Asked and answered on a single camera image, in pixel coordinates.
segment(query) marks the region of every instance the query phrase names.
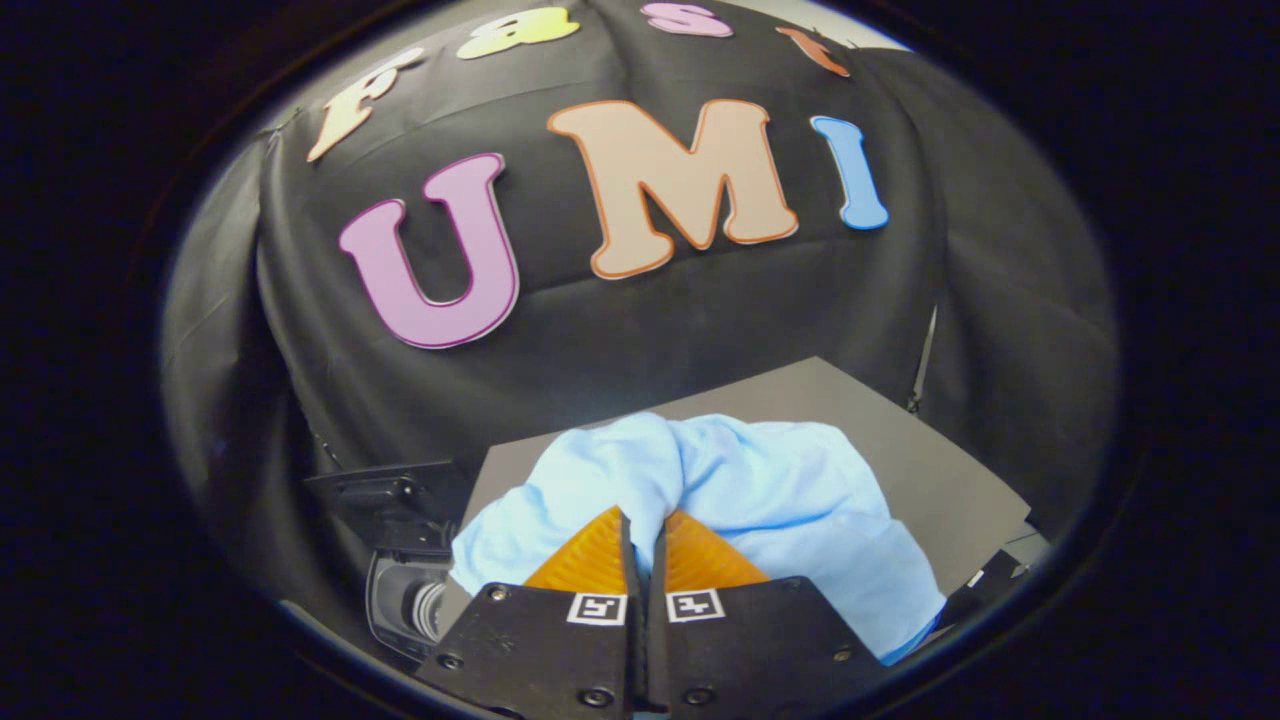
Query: light blue cloth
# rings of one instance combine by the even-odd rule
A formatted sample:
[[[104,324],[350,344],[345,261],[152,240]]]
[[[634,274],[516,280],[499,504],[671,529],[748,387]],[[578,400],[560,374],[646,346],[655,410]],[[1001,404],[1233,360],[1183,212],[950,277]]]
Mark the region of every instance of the light blue cloth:
[[[525,484],[453,541],[453,579],[472,596],[485,583],[524,583],[614,505],[631,520],[641,573],[652,571],[663,520],[680,507],[771,578],[813,580],[882,662],[913,650],[946,601],[842,432],[724,415],[668,421],[643,413],[563,433]]]

